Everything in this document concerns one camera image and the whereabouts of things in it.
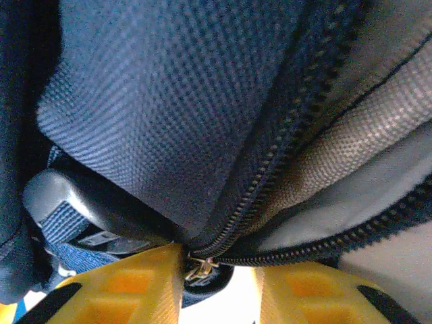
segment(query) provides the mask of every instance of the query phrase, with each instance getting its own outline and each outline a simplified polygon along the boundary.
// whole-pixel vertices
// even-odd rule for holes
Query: zipper pull
[[[186,273],[186,281],[198,281],[207,278],[214,267],[219,267],[219,263],[214,263],[213,258],[197,259],[188,255],[190,260],[196,261],[196,267]]]

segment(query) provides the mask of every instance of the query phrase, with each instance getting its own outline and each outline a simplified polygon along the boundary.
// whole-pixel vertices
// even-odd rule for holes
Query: zipper
[[[430,202],[431,198],[432,174],[382,213],[340,234],[313,243],[282,248],[275,252],[255,253],[253,256],[240,256],[233,253],[231,256],[216,258],[215,262],[261,267],[338,257],[342,252],[363,248],[412,226],[432,220],[432,213],[419,212],[419,209]]]
[[[325,31],[326,34],[318,42],[321,45],[321,49],[315,51],[315,56],[312,62],[319,61],[319,58],[325,56],[327,52],[336,48],[337,54],[334,57],[334,64],[330,67],[327,64],[321,62],[321,65],[313,63],[306,69],[303,75],[303,81],[308,84],[316,75],[316,71],[326,71],[327,76],[320,83],[320,89],[316,90],[315,101],[312,102],[307,109],[307,112],[300,116],[300,122],[298,123],[298,129],[295,131],[291,140],[288,144],[283,142],[286,132],[286,123],[290,123],[299,120],[298,111],[296,107],[302,104],[302,98],[293,98],[289,104],[290,107],[294,107],[288,111],[285,119],[281,122],[279,127],[279,133],[276,134],[273,139],[273,144],[269,147],[267,151],[267,159],[261,162],[262,167],[259,168],[257,174],[254,176],[253,180],[250,182],[248,191],[244,193],[243,197],[240,199],[236,211],[230,216],[225,227],[221,230],[221,233],[214,239],[209,245],[191,251],[191,255],[200,259],[207,259],[209,257],[217,257],[227,251],[234,242],[240,237],[246,226],[250,223],[252,218],[258,211],[259,205],[264,201],[266,193],[275,184],[276,179],[279,174],[283,171],[284,165],[288,164],[288,161],[296,155],[296,153],[306,144],[303,140],[304,135],[308,132],[309,126],[316,120],[316,117],[320,114],[323,108],[323,103],[326,99],[326,94],[331,89],[331,83],[338,76],[338,70],[343,66],[345,59],[351,49],[352,43],[357,37],[359,28],[364,22],[368,1],[363,1],[356,10],[354,10],[354,17],[352,17],[351,22],[345,29],[342,40],[339,40],[338,34],[334,32],[336,26],[338,26],[343,19],[345,19],[345,10],[349,7],[350,2],[347,0],[338,1],[335,6],[335,10],[331,19],[328,20]],[[330,48],[328,45],[335,40],[336,44],[333,44]],[[306,92],[306,88],[301,88],[300,92]],[[275,162],[275,168],[269,171],[268,166],[272,164],[277,152],[283,148],[283,154]],[[247,202],[250,201],[251,196],[257,191],[261,185],[261,180],[267,179],[267,181],[262,184],[260,192],[257,194],[256,198],[253,200],[252,204],[248,206]]]

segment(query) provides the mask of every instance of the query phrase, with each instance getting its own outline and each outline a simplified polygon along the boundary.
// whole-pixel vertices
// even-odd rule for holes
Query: plastic buckle
[[[37,224],[63,202],[69,203],[102,230],[77,241],[86,248],[114,242],[136,250],[170,243],[173,224],[143,202],[97,174],[47,169],[33,177],[24,189],[23,203]]]

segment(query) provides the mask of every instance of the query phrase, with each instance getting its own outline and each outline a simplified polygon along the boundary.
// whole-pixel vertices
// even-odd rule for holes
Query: yellow plastic part
[[[0,324],[12,324],[18,304],[0,304]]]
[[[379,286],[318,263],[264,267],[260,324],[389,324],[356,289]]]
[[[177,323],[183,263],[181,246],[169,244],[67,279],[59,287],[83,286],[47,323]]]

